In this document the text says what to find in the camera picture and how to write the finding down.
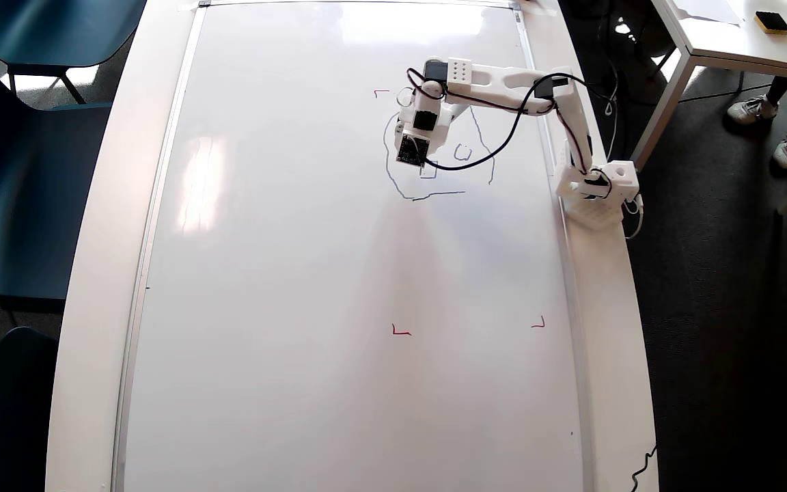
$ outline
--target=white robotic arm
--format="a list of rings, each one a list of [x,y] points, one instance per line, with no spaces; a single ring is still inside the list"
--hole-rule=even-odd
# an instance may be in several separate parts
[[[459,171],[500,152],[514,127],[506,142],[483,159],[456,167],[440,166],[427,159],[445,144],[451,122],[469,105],[503,109],[516,114],[516,118],[555,110],[566,130],[566,155],[555,169],[555,189],[566,212],[596,230],[621,222],[622,203],[633,202],[639,193],[636,170],[630,161],[592,164],[588,126],[571,77],[569,68],[540,72],[477,65],[468,59],[429,59],[423,75],[409,69],[414,90],[409,103],[400,102],[393,130],[396,160]]]

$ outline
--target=white cable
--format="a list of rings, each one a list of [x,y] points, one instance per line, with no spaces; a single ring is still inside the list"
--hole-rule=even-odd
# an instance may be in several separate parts
[[[606,162],[609,162],[609,156],[612,155],[612,148],[615,146],[615,133],[618,131],[618,102],[615,103],[615,120],[612,122],[612,140],[609,140],[609,150],[606,151]]]
[[[625,236],[624,237],[624,239],[633,239],[634,237],[637,237],[637,234],[639,234],[639,231],[642,230],[642,228],[643,228],[643,218],[646,217],[646,208],[644,208],[644,206],[643,206],[643,194],[642,193],[637,194],[637,198],[635,198],[633,200],[633,203],[636,203],[636,205],[637,205],[637,211],[636,212],[631,212],[631,208],[630,208],[630,206],[627,206],[627,203],[628,202],[624,203],[624,208],[627,209],[627,213],[628,214],[631,214],[631,215],[639,214],[639,221],[637,222],[637,230],[633,231],[633,234],[631,234],[630,236]]]

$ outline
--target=red marker line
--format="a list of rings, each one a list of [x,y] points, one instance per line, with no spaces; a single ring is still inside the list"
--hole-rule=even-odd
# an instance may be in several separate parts
[[[397,333],[396,326],[394,326],[393,323],[391,323],[391,327],[393,327],[393,334],[407,334],[408,336],[412,336],[412,333],[409,333],[409,332],[399,332],[399,333]]]

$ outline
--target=black wire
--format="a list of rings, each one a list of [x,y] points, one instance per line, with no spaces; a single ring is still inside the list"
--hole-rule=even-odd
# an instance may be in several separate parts
[[[516,130],[516,128],[518,128],[518,121],[521,120],[521,115],[524,114],[525,108],[527,108],[527,101],[530,100],[530,96],[534,93],[534,90],[536,90],[536,88],[538,86],[540,86],[540,84],[542,82],[547,81],[547,80],[549,80],[552,77],[564,77],[564,78],[567,78],[567,79],[579,82],[580,84],[582,84],[583,86],[585,86],[587,88],[588,92],[592,92],[592,93],[596,94],[596,96],[602,98],[603,100],[606,100],[607,102],[612,103],[612,99],[610,99],[610,97],[603,96],[603,94],[600,94],[599,92],[594,90],[593,87],[588,86],[588,84],[585,81],[582,81],[579,77],[577,77],[575,75],[564,74],[564,72],[553,72],[553,74],[546,74],[546,75],[543,75],[542,77],[538,78],[538,80],[535,81],[533,85],[531,85],[531,87],[527,90],[527,94],[525,94],[525,96],[524,96],[524,100],[521,101],[521,105],[519,105],[518,108],[513,109],[516,113],[515,113],[515,121],[512,123],[512,130],[509,131],[509,135],[506,137],[506,140],[503,140],[503,143],[501,143],[500,146],[497,147],[497,149],[494,149],[493,152],[491,152],[490,154],[484,156],[484,158],[478,159],[477,161],[474,161],[474,162],[469,162],[469,163],[464,164],[464,165],[455,165],[455,166],[450,166],[449,167],[449,166],[446,166],[446,165],[437,164],[437,163],[431,161],[430,159],[427,159],[426,157],[424,158],[424,164],[429,164],[429,165],[431,165],[431,166],[433,166],[433,167],[435,167],[437,169],[441,169],[443,171],[462,171],[462,170],[474,167],[476,165],[480,165],[483,162],[487,162],[488,159],[492,159],[494,156],[497,155],[497,153],[500,153],[500,150],[503,150],[504,148],[506,148],[506,146],[508,146],[508,144],[509,144],[509,141],[512,140],[512,137],[515,135],[515,130]],[[557,109],[557,104],[556,103],[553,104],[552,107],[549,108],[549,110],[547,110],[544,113],[540,113],[538,115],[549,114],[552,111],[552,109]],[[579,149],[578,144],[575,143],[575,141],[574,141],[573,144],[574,144],[575,147],[577,147],[577,149],[579,151],[579,154],[581,156],[581,149]],[[585,168],[585,163],[584,163],[583,160],[581,162],[581,166],[582,166],[582,168]],[[587,169],[583,169],[580,172],[582,174],[586,174]]]
[[[427,94],[427,91],[421,88],[421,84],[415,83],[415,80],[413,80],[412,78],[412,74],[417,75],[421,79],[421,82],[426,82],[427,79],[424,77],[424,75],[421,75],[421,72],[418,72],[416,69],[412,68],[411,66],[409,66],[409,68],[406,69],[406,78],[409,79],[409,83],[412,84],[412,87],[414,87],[415,90],[417,90],[419,93],[424,94],[424,96],[427,96],[430,99],[435,99],[435,100],[440,100],[441,98],[445,97],[444,88],[443,88],[443,93],[441,93],[440,96],[438,97]]]
[[[597,171],[599,171],[600,174],[603,175],[603,178],[606,178],[606,182],[609,183],[609,189],[606,190],[606,196],[603,197],[603,199],[606,200],[609,198],[609,194],[612,193],[612,180],[609,179],[608,175],[603,171],[603,169],[597,168]]]
[[[631,474],[631,478],[633,479],[633,489],[631,489],[631,492],[637,492],[637,487],[639,487],[639,482],[637,482],[637,475],[643,473],[646,470],[646,468],[649,467],[649,458],[655,455],[655,451],[658,451],[657,444],[652,448],[652,452],[646,453],[646,464],[643,464],[642,468],[639,468],[637,471]]]
[[[710,97],[731,96],[731,94],[737,94],[737,93],[740,93],[740,92],[746,92],[747,90],[756,90],[756,88],[765,88],[765,87],[770,87],[770,86],[771,86],[771,84],[763,84],[763,85],[755,86],[755,87],[746,87],[746,88],[743,88],[743,90],[732,90],[730,92],[722,92],[722,93],[719,93],[719,94],[709,94],[709,96],[688,97],[687,99],[680,99],[680,100],[678,100],[678,103],[680,103],[680,104],[681,103],[687,103],[690,100],[709,99]]]
[[[478,97],[465,96],[464,94],[457,94],[456,92],[453,92],[453,91],[450,91],[450,90],[446,91],[446,93],[449,94],[449,96],[456,96],[456,97],[460,97],[460,98],[466,99],[466,100],[474,100],[476,103],[487,104],[488,106],[491,106],[493,108],[507,109],[509,111],[518,111],[519,110],[518,108],[512,108],[511,106],[503,106],[503,104],[497,104],[495,102],[493,103],[493,102],[490,102],[489,100],[479,99]]]

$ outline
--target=white table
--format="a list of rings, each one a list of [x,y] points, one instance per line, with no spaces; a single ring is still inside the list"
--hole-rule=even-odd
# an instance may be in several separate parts
[[[537,66],[571,65],[575,52],[554,0],[524,3]],[[141,312],[150,197],[172,112],[194,11],[149,0],[123,71],[85,209],[57,358],[48,439],[46,490],[112,489],[116,429],[128,359],[127,340]],[[554,46],[555,49],[542,49]],[[590,106],[587,94],[582,100]],[[591,133],[599,141],[593,118]],[[563,130],[552,125],[553,143]],[[597,152],[596,159],[602,159]],[[652,398],[630,262],[620,228],[596,233],[566,221],[572,258],[568,282],[581,331],[575,350],[588,389],[583,443],[586,490],[632,486],[631,473],[655,444]],[[640,490],[657,489],[656,461]]]
[[[646,165],[696,66],[787,77],[787,36],[767,34],[753,19],[756,10],[767,10],[778,12],[787,22],[787,0],[730,0],[734,12],[744,18],[739,26],[689,18],[676,7],[675,0],[652,2],[681,57],[633,151],[631,158],[637,169]]]

